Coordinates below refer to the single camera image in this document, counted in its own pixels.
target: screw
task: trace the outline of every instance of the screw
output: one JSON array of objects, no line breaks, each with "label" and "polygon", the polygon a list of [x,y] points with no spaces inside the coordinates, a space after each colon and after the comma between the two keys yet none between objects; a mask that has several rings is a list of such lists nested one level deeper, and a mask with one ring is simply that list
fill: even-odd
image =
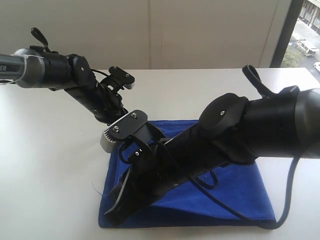
[{"label": "screw", "polygon": [[112,128],[112,130],[117,133],[117,132],[119,132],[119,127],[118,127],[118,126],[114,126],[114,127]]}]

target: white table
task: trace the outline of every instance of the white table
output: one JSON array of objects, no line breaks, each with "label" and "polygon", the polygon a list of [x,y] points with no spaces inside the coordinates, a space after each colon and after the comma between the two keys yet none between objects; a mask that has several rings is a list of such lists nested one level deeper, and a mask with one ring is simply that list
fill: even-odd
[{"label": "white table", "polygon": [[[304,68],[259,69],[273,91],[319,88]],[[128,110],[150,120],[197,119],[224,93],[260,96],[240,69],[129,70],[136,79],[122,92]],[[297,168],[289,217],[278,230],[257,227],[101,229],[98,210],[109,155],[100,147],[106,126],[64,91],[0,86],[0,239],[319,239],[320,161]],[[290,159],[259,158],[276,215],[284,205]]]}]

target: blue cloth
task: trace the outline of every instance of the blue cloth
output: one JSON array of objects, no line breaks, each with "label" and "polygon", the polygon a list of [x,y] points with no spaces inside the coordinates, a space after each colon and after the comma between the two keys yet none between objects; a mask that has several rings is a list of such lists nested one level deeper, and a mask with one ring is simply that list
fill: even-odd
[{"label": "blue cloth", "polygon": [[[167,137],[171,138],[195,124],[196,120],[152,121]],[[127,149],[124,156],[136,147]],[[119,160],[118,152],[111,154],[104,191],[99,209],[99,226],[112,228],[104,213],[112,207],[108,193],[117,185],[121,174],[129,167]],[[214,172],[219,180],[216,188],[208,190],[220,201],[239,213],[265,223],[274,222],[275,215],[256,164],[249,166],[230,165],[218,167]],[[210,174],[201,179],[210,183]],[[172,226],[249,226],[209,200],[190,182],[169,191],[164,198],[130,216],[119,228],[149,228]]]}]

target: tree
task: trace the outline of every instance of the tree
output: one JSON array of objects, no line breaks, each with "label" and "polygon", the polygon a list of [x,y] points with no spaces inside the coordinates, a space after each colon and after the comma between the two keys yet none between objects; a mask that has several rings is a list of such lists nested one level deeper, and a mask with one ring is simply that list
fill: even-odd
[{"label": "tree", "polygon": [[304,56],[300,51],[288,46],[281,63],[281,68],[298,68],[303,58]]}]

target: white wall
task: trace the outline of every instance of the white wall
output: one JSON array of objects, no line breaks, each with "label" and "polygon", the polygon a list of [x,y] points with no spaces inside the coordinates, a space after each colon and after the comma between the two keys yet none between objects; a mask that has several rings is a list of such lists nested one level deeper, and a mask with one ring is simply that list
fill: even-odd
[{"label": "white wall", "polygon": [[106,69],[268,67],[291,0],[2,0],[0,52],[37,43]]}]

